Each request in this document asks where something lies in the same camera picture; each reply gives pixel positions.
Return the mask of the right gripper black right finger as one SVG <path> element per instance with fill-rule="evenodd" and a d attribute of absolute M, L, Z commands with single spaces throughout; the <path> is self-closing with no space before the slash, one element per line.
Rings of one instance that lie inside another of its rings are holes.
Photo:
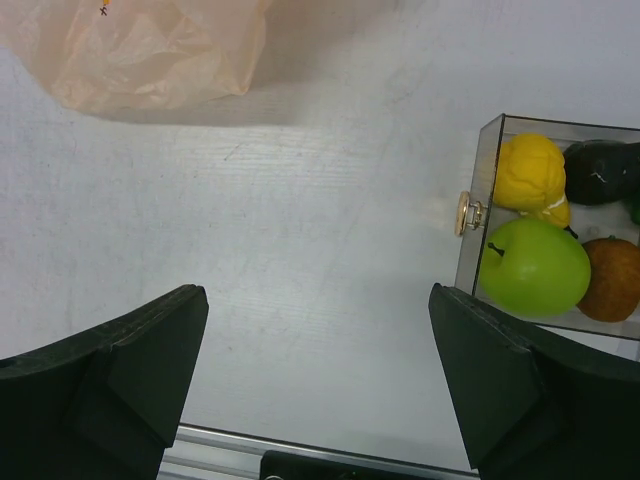
<path fill-rule="evenodd" d="M 436 284 L 429 315 L 483 479 L 636 479 L 639 365 Z"/>

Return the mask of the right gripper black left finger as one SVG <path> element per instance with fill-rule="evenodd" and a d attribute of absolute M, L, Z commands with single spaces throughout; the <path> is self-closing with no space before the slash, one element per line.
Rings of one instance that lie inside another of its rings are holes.
<path fill-rule="evenodd" d="M 1 361 L 4 479 L 154 479 L 206 328 L 201 286 Z"/>

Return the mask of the brown fake fruit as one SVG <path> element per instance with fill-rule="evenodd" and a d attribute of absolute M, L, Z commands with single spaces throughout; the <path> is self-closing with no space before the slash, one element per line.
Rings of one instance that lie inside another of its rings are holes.
<path fill-rule="evenodd" d="M 599 322 L 627 320 L 639 305 L 639 247 L 609 237 L 590 240 L 583 248 L 589 257 L 591 280 L 579 310 Z"/>

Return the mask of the green fake apple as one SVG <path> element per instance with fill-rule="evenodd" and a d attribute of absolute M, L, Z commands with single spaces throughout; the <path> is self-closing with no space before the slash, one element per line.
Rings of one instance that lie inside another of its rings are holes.
<path fill-rule="evenodd" d="M 478 282 L 487 297 L 506 311 L 539 318 L 575 307 L 590 279 L 589 258 L 571 234 L 523 217 L 489 235 Z"/>

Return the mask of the yellow fake lemon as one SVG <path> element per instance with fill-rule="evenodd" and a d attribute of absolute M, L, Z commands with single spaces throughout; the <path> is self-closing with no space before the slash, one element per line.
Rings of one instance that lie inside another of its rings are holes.
<path fill-rule="evenodd" d="M 493 200 L 503 208 L 535 217 L 561 229 L 571 223 L 565 195 L 562 151 L 535 133 L 514 136 L 501 145 Z"/>

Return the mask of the dark fake avocado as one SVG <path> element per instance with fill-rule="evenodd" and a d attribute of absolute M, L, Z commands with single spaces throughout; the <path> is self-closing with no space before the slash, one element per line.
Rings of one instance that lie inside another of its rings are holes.
<path fill-rule="evenodd" d="M 612 140 L 576 142 L 564 152 L 567 199 L 596 206 L 624 200 L 639 191 L 639 143 Z"/>

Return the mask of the translucent orange plastic bag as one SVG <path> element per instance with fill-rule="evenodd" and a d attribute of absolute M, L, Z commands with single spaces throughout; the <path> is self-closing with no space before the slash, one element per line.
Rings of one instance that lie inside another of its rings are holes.
<path fill-rule="evenodd" d="M 4 1 L 1 43 L 61 105 L 172 110 L 243 95 L 268 1 Z"/>

